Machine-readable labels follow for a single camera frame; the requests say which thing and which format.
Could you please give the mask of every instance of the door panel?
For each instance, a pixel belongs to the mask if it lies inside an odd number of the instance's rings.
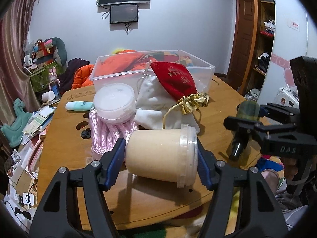
[[[228,73],[228,82],[237,90],[242,83],[251,51],[254,26],[254,0],[237,0],[237,28]]]

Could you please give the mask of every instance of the red velvet drawstring bag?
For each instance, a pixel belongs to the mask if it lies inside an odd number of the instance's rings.
[[[177,106],[181,106],[182,114],[188,114],[199,107],[208,105],[209,95],[199,93],[196,90],[194,79],[184,65],[170,62],[153,62],[151,68],[164,89],[177,102],[165,114],[163,129],[166,116]]]

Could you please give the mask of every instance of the small white fan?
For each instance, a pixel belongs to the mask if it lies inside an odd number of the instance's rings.
[[[32,58],[29,55],[26,55],[24,57],[24,63],[27,67],[31,66],[33,64]]]

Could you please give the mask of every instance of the plastic storage box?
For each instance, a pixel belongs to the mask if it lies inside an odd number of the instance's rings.
[[[125,83],[134,89],[137,98],[142,77],[144,77],[144,69],[134,70],[134,65],[142,64],[145,66],[146,62],[153,58],[156,61],[168,61],[185,65],[194,78],[197,91],[209,91],[215,67],[182,50],[139,51],[101,56],[98,57],[95,63],[90,80],[93,81],[96,92],[103,86],[112,83]],[[154,74],[151,68],[148,70],[148,74]]]

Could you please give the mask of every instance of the wooden table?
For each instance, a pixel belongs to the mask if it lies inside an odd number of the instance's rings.
[[[39,200],[59,167],[66,166],[70,170],[85,167],[86,158],[91,155],[91,139],[82,139],[80,134],[83,129],[77,130],[76,126],[88,119],[83,118],[84,112],[66,111],[65,104],[69,101],[92,101],[94,94],[94,87],[89,86],[63,95],[44,142],[38,179]],[[216,76],[213,77],[209,94],[208,107],[195,112],[201,129],[199,139],[218,160],[228,161],[226,150],[232,133],[225,129],[223,120],[229,115],[236,115],[236,106],[244,98]],[[247,169],[255,165],[259,158],[259,146],[253,142],[235,166]],[[175,183],[133,176],[125,169],[120,171],[111,190],[104,193],[119,230],[171,219],[210,201],[212,194],[201,184],[198,175],[192,187],[177,188]],[[78,203],[83,229],[89,230],[82,189],[78,189]]]

